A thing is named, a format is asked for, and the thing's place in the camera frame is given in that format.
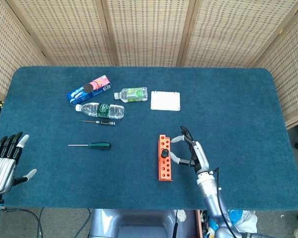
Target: water bottle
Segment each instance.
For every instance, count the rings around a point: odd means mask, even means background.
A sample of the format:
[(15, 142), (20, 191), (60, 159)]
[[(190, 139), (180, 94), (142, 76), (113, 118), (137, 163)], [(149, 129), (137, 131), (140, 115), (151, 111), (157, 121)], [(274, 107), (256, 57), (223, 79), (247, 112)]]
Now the water bottle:
[(92, 117), (121, 119), (124, 116), (125, 108), (123, 106), (105, 103), (86, 103), (84, 105), (76, 104), (75, 110)]
[(114, 93), (115, 99), (121, 99), (124, 103), (148, 100), (147, 88), (123, 88), (120, 93)]

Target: screwdriver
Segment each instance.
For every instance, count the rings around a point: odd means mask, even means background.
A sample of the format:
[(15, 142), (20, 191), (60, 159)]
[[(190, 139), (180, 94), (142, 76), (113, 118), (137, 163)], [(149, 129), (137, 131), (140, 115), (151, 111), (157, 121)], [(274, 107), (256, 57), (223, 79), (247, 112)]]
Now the screwdriver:
[(115, 125), (114, 121), (106, 121), (106, 120), (80, 120), (82, 122), (90, 122), (90, 123), (97, 123), (100, 125)]
[(111, 143), (109, 143), (109, 142), (96, 142), (96, 143), (89, 143), (88, 145), (68, 145), (68, 146), (88, 146), (90, 149), (106, 150), (106, 149), (111, 148)]

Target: table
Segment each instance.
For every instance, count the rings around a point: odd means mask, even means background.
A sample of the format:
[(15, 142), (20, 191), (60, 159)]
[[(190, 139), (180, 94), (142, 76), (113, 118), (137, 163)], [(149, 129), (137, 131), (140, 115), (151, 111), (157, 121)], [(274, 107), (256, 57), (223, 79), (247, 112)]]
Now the table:
[[(66, 93), (106, 75), (112, 88), (88, 102), (123, 105), (116, 126), (76, 112)], [(122, 88), (147, 87), (146, 102), (114, 100)], [(180, 92), (181, 111), (150, 110), (150, 91)], [(193, 168), (172, 164), (159, 182), (157, 142), (186, 126), (210, 168), (220, 168), (228, 208), (298, 209), (298, 171), (273, 78), (262, 68), (31, 66), (16, 71), (0, 116), (0, 138), (30, 135), (16, 177), (35, 177), (5, 195), (7, 206), (204, 209)], [(107, 151), (67, 144), (108, 141)], [(189, 158), (185, 143), (171, 145)]]

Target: black cable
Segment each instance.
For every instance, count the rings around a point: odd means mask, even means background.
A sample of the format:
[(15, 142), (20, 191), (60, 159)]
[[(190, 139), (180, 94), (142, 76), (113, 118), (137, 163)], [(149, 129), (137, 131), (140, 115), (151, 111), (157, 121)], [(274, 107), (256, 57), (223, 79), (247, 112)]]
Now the black cable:
[(80, 227), (80, 229), (78, 230), (78, 232), (76, 233), (76, 235), (74, 236), (74, 238), (76, 238), (78, 236), (78, 234), (81, 232), (81, 230), (83, 230), (83, 228), (88, 223), (89, 218), (90, 218), (90, 215), (91, 215), (91, 212), (90, 212), (90, 209), (89, 208), (88, 208), (88, 212), (89, 212), (88, 218), (86, 219), (86, 221), (84, 222), (84, 224)]
[(220, 191), (219, 191), (219, 173), (220, 173), (220, 170), (219, 168), (217, 167), (216, 170), (217, 172), (217, 192), (218, 192), (218, 204), (219, 204), (219, 208), (220, 208), (220, 211), (221, 211), (221, 215), (222, 215), (222, 218), (227, 226), (227, 228), (229, 229), (229, 231), (231, 232), (232, 236), (234, 238), (237, 238), (236, 235), (234, 234), (234, 232), (232, 231), (232, 229), (229, 227), (228, 223), (227, 223), (227, 220), (223, 214), (223, 210), (222, 210), (222, 207), (221, 207), (221, 201), (220, 201)]
[[(40, 211), (40, 215), (39, 215), (39, 221), (41, 221), (41, 216), (42, 216), (42, 212), (43, 212), (43, 209), (44, 207), (42, 207), (41, 211)], [(37, 233), (36, 233), (36, 238), (39, 238), (39, 224), (38, 224), (38, 230), (37, 230)]]
[(178, 217), (178, 210), (175, 212), (175, 223), (174, 223), (172, 238), (177, 237), (177, 230), (178, 230), (177, 217)]
[(26, 210), (26, 209), (21, 209), (21, 208), (7, 209), (6, 212), (17, 212), (17, 211), (22, 211), (22, 212), (30, 213), (36, 219), (36, 221), (38, 222), (38, 226), (40, 228), (41, 238), (43, 238), (43, 230), (42, 230), (41, 222), (40, 222), (39, 218), (33, 212), (31, 212), (29, 210)]

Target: white robotic hand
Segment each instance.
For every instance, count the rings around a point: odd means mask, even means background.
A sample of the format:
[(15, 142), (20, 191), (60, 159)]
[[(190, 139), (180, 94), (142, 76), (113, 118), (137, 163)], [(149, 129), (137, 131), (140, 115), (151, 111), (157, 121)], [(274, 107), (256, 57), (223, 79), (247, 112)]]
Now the white robotic hand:
[(25, 135), (19, 142), (21, 135), (22, 132), (19, 132), (0, 140), (0, 195), (9, 192), (14, 185), (30, 180), (36, 173), (36, 169), (33, 169), (23, 177), (14, 178), (15, 167), (29, 138), (29, 135)]

